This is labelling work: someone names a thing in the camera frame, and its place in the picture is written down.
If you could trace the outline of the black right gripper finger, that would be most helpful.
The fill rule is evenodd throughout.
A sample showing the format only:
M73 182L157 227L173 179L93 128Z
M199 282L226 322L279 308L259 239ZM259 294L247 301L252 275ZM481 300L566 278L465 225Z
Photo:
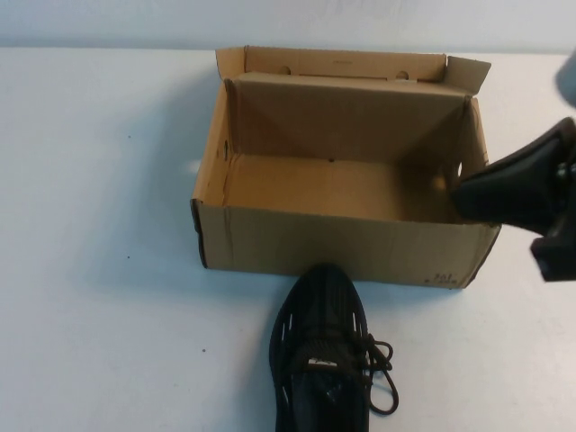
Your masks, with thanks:
M530 247L540 273L548 283L575 280L575 217L566 213Z
M545 234L568 208L575 184L575 121L567 117L513 154L466 177L454 207L469 221Z

